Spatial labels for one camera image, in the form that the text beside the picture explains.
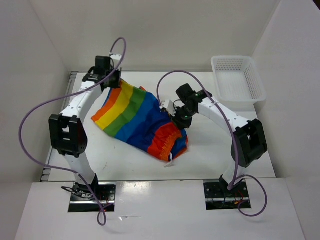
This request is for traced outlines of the rainbow striped shorts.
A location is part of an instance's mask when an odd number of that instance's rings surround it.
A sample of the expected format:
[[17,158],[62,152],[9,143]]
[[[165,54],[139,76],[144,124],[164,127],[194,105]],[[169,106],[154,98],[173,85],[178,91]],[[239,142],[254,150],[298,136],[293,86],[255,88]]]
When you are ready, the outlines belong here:
[[161,111],[156,97],[124,80],[112,88],[91,120],[108,136],[170,162],[188,149],[188,135]]

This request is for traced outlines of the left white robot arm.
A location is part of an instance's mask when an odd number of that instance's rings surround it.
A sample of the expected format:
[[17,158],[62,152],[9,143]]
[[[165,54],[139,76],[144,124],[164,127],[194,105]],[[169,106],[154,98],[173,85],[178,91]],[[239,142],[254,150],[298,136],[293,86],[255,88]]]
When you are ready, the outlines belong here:
[[122,56],[96,56],[95,66],[83,77],[79,91],[60,114],[49,117],[51,146],[57,150],[75,171],[75,195],[83,194],[94,200],[100,194],[99,181],[86,155],[88,137],[83,122],[95,101],[105,89],[120,87],[122,69],[117,67]]

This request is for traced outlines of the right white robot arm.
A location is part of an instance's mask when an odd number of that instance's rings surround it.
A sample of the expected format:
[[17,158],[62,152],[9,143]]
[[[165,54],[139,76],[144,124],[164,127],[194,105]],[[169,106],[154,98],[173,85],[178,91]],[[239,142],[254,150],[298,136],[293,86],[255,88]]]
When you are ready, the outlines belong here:
[[268,151],[263,124],[238,115],[205,90],[194,91],[188,83],[179,87],[176,94],[183,106],[177,107],[170,117],[179,129],[190,128],[193,116],[200,114],[231,136],[234,163],[221,175],[219,191],[225,197],[232,196],[246,169]]

